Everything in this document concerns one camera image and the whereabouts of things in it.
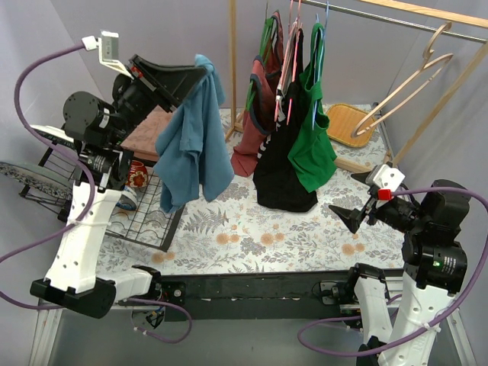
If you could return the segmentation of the blue tank top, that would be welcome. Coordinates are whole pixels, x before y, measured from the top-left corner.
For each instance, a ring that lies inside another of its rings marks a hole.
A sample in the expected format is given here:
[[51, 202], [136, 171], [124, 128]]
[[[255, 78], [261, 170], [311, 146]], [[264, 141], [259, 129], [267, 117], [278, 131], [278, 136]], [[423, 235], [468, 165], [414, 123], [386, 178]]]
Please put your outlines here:
[[220, 119], [226, 96], [219, 74], [204, 55], [197, 54], [194, 64], [204, 68], [205, 75], [172, 114], [155, 144], [159, 159], [153, 171], [162, 181], [160, 207], [166, 213], [200, 195], [213, 201], [234, 177]]

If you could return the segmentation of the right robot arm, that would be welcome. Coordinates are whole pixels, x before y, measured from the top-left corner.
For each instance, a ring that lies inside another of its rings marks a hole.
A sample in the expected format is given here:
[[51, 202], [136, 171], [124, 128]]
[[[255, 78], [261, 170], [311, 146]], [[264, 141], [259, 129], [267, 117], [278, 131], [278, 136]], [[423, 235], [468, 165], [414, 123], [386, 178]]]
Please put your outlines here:
[[369, 186], [369, 199], [361, 210], [331, 206], [352, 232], [362, 221], [380, 221], [404, 235], [402, 245], [403, 288], [396, 320], [386, 304], [384, 273], [358, 263], [350, 268], [346, 297], [359, 303], [364, 341], [358, 365], [426, 365], [440, 326], [432, 321], [454, 301], [467, 271], [467, 256], [456, 236], [470, 209], [470, 198], [451, 188], [462, 187], [449, 180], [436, 180], [422, 202], [393, 197], [404, 174], [387, 164], [370, 172], [352, 174]]

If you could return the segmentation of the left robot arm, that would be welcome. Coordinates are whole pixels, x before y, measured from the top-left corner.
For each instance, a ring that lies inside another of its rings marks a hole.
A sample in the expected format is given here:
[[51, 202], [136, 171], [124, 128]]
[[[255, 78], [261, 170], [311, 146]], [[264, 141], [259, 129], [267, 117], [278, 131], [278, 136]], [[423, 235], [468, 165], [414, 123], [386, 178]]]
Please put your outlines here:
[[111, 103], [86, 91], [66, 99], [64, 131], [77, 143], [79, 167], [67, 231], [44, 278], [32, 282], [31, 295], [96, 319], [121, 300], [153, 305], [161, 299], [157, 270], [134, 265], [99, 277], [96, 265], [133, 158], [122, 142], [156, 107], [179, 107], [206, 74], [203, 66], [160, 66], [135, 55], [114, 80]]

